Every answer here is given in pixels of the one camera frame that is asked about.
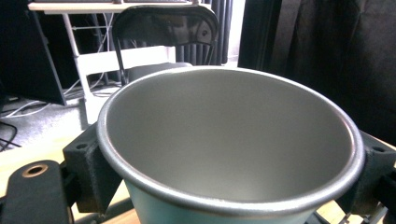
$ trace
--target computer monitor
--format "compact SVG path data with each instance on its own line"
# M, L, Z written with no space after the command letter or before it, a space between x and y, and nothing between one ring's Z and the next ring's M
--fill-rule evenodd
M27 1L0 1L0 94L65 105L37 14Z

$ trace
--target desk leg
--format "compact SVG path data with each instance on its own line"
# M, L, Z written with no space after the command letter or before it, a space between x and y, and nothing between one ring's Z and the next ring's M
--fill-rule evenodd
M87 76L82 75L81 72L79 71L79 64L78 64L78 57L79 57L79 52L78 52L78 47L76 43L76 39L73 34L73 29L72 25L69 19L69 15L67 13L62 14L64 18L64 25L66 27L66 32L69 37L70 41L70 46L73 50L73 57L75 60L76 68L78 71L78 77L81 82L81 87L82 90L84 91L84 101L85 101L85 108L86 108L86 113L87 113L87 121L89 124L93 124L97 121L97 116L98 116L98 109L92 108L94 106L94 96L91 93L90 86L88 84Z

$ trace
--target wooden floor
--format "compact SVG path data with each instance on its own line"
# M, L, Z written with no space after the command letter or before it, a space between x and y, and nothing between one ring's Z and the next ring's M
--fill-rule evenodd
M12 149L10 151L0 153L0 197L6 195L7 180L14 171L23 165L34 161L53 160L62 162L64 160L62 149L78 135L79 133L76 133L59 139L54 139L50 142ZM122 183L114 196L112 203L119 202L128 197L128 191ZM73 206L72 210L75 220L87 216L87 214L79 213L75 206ZM330 223L339 223L345 215L335 202L329 202L323 205L319 208L318 212ZM361 222L362 218L358 216L352 216L349 219L349 224L358 224ZM131 210L106 222L106 224L110 223L138 224L140 222L135 210Z

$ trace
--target chair seat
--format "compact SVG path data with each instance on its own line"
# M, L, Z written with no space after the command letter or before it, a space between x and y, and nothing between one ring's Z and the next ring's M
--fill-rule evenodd
M190 63L156 63L149 65L141 65L137 67L130 68L126 71L126 76L128 77L129 82L137 80L146 75L160 72L162 70L171 69L171 68L179 68L179 67L192 67Z

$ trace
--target chair backrest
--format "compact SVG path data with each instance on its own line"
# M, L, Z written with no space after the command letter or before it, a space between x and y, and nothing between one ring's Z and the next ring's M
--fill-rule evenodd
M117 16L112 26L120 70L124 72L121 43L128 39L152 46L208 45L205 64L209 64L218 29L219 22L213 11L199 5L128 7Z

